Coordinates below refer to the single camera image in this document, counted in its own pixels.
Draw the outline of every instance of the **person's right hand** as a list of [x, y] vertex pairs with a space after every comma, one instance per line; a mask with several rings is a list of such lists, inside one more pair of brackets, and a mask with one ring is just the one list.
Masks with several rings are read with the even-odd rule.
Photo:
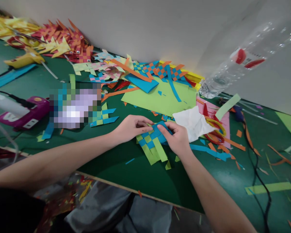
[[165, 122], [165, 125], [174, 132], [173, 135], [171, 135], [162, 125], [158, 125], [157, 128], [166, 138], [172, 151], [179, 157], [183, 154], [189, 153], [191, 148], [189, 145], [187, 129], [171, 121]]

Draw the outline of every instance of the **black sleeve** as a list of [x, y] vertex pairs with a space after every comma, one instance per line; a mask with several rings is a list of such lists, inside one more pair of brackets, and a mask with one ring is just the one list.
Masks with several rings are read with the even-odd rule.
[[0, 232], [33, 233], [44, 207], [44, 201], [25, 192], [0, 188]]

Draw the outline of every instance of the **yellow glue gun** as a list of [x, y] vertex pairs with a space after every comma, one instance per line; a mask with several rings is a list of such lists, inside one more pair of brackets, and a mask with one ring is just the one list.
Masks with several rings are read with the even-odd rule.
[[19, 69], [32, 63], [41, 64], [45, 62], [43, 57], [40, 54], [38, 54], [33, 48], [25, 46], [24, 50], [26, 52], [25, 55], [13, 60], [4, 61], [4, 63], [14, 67], [15, 69]]

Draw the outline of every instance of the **person's left hand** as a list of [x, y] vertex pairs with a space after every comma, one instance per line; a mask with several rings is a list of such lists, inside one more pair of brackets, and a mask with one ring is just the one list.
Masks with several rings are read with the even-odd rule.
[[112, 134], [117, 136], [120, 143], [127, 142], [139, 134], [153, 130], [147, 123], [154, 125], [151, 120], [144, 116], [128, 115], [120, 125], [112, 131]]

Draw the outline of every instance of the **finger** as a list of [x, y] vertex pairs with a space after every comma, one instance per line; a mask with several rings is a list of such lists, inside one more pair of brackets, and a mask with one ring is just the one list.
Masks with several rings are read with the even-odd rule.
[[170, 130], [175, 130], [177, 128], [179, 128], [179, 125], [175, 122], [172, 121], [167, 121], [165, 122], [165, 125], [170, 129]]
[[136, 122], [144, 122], [144, 123], [148, 123], [150, 125], [154, 125], [153, 121], [149, 120], [148, 118], [146, 118], [144, 116], [134, 116], [134, 117], [135, 117]]
[[138, 122], [137, 127], [148, 127], [148, 125], [144, 122]]
[[159, 129], [159, 131], [161, 131], [161, 133], [164, 135], [164, 137], [167, 139], [167, 141], [172, 139], [172, 135], [167, 131], [167, 129], [165, 129], [164, 126], [158, 125], [157, 128]]
[[153, 130], [153, 128], [152, 127], [149, 127], [149, 126], [142, 127], [142, 128], [137, 128], [136, 129], [136, 135], [143, 134], [143, 133], [146, 133], [146, 132], [150, 132], [152, 130]]

